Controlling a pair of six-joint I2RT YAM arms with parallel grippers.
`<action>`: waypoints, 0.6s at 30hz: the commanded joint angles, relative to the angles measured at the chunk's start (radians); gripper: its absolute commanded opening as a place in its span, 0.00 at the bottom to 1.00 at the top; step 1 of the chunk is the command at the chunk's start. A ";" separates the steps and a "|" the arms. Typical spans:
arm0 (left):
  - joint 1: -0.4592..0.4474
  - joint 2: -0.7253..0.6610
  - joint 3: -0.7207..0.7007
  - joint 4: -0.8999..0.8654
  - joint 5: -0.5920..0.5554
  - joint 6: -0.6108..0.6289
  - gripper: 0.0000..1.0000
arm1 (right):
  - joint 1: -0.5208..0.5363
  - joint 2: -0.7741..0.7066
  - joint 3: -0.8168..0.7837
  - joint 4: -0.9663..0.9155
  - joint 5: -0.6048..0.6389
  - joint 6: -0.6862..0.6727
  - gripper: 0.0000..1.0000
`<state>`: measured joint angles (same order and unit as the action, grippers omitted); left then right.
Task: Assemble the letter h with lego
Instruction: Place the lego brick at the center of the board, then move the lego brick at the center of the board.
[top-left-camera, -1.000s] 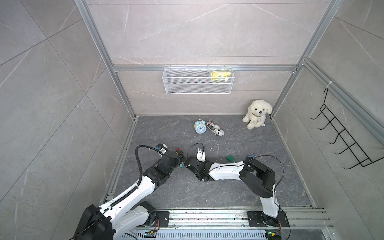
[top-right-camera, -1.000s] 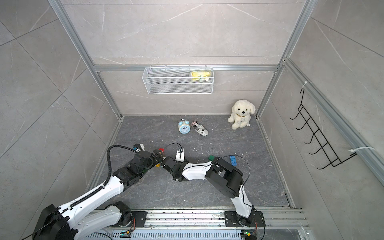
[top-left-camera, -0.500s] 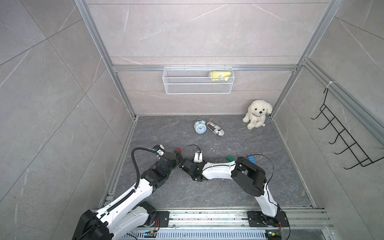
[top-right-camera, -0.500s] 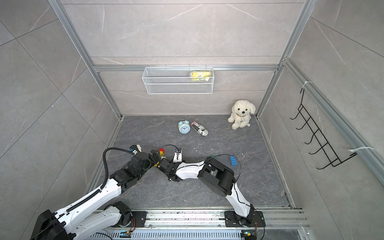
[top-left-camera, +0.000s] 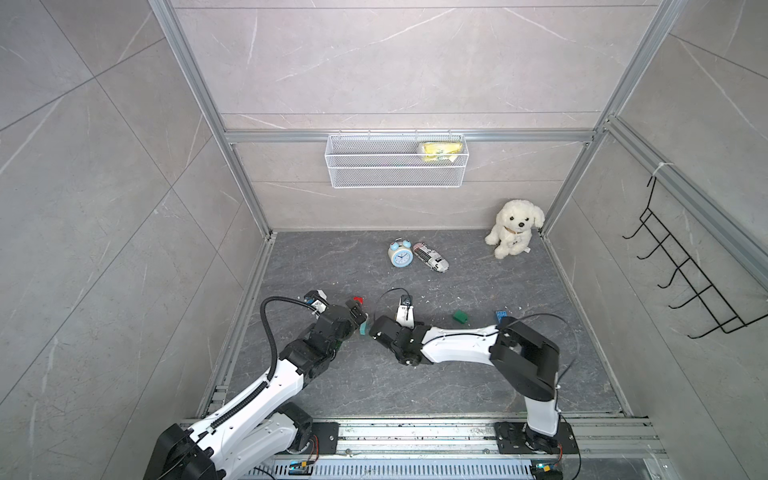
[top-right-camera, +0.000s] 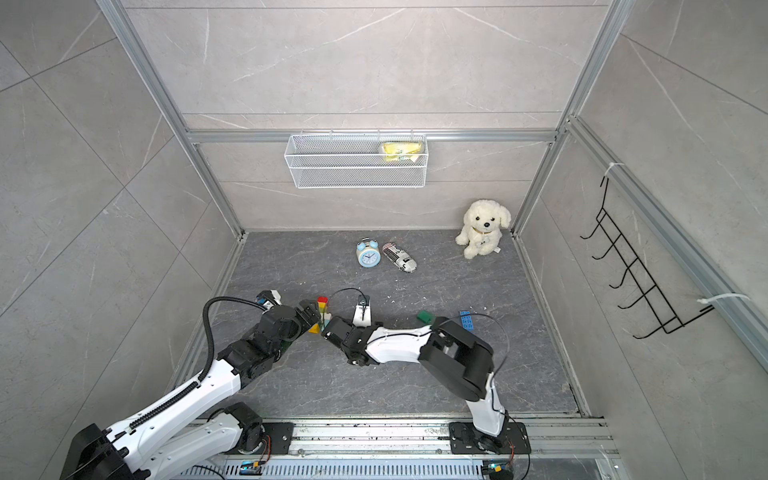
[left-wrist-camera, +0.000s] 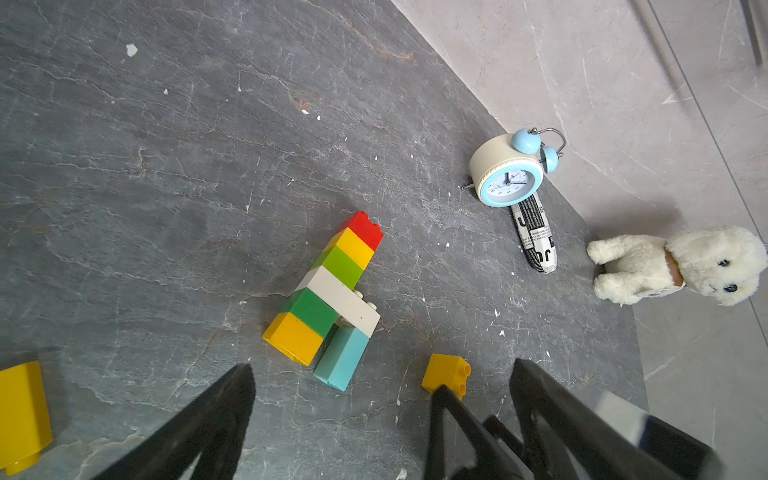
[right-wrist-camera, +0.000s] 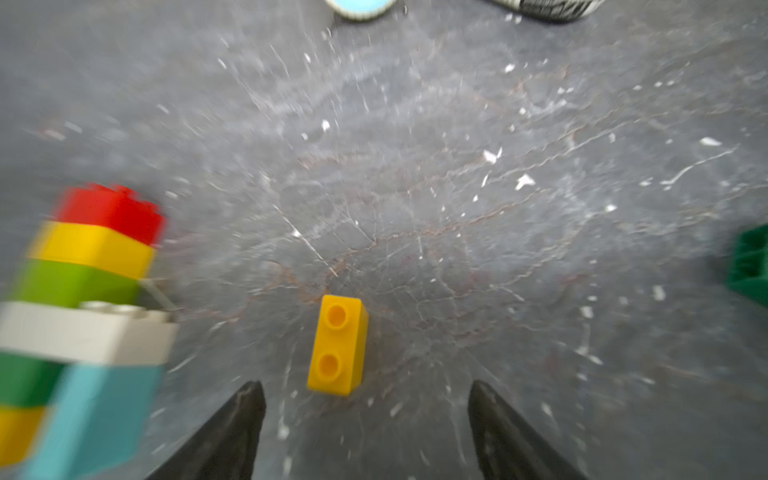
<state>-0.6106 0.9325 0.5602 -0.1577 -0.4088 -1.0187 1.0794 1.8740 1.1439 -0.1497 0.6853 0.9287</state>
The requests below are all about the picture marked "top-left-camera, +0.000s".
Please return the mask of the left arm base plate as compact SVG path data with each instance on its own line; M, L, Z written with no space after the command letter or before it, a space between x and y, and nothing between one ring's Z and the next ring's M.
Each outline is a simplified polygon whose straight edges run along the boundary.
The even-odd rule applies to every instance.
M301 425L290 449L301 454L312 451L314 455L334 455L340 438L339 430L340 424L332 421Z

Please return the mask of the dark green lego brick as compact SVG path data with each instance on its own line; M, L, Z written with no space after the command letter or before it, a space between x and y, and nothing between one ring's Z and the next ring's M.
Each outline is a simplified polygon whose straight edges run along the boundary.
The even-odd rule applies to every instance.
M468 316L468 314L467 314L466 312L464 312L464 311L461 311L461 310L456 310L456 311L453 313L453 315L452 315L452 318L453 318L455 321L457 321L457 322L459 322L459 323L461 323L461 324L467 324L467 323L468 323L468 321L469 321L469 316Z

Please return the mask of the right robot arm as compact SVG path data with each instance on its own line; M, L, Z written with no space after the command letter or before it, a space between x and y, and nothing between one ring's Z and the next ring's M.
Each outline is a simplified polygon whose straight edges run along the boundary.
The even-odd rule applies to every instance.
M522 320L507 317L495 326L448 330L420 323L407 326L380 316L366 331L403 365L462 362L494 367L524 397L526 446L537 453L560 448L560 349Z

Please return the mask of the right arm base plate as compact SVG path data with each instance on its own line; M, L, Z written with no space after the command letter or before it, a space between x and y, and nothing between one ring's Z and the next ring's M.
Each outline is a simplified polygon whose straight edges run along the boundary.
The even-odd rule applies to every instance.
M501 454L548 454L572 455L580 449L572 427L560 419L553 437L534 432L525 422L496 422L493 424L494 438Z

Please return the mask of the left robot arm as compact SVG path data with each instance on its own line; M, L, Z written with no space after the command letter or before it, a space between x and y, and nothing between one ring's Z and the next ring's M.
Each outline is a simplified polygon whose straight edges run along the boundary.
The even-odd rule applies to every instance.
M315 322L283 350L267 318L272 303L308 309ZM287 403L325 372L342 343L367 320L356 298L333 305L321 290L303 299L269 296L259 306L269 348L268 370L234 399L184 429L173 424L158 437L146 479L239 479L269 457L297 451L309 440L311 419Z

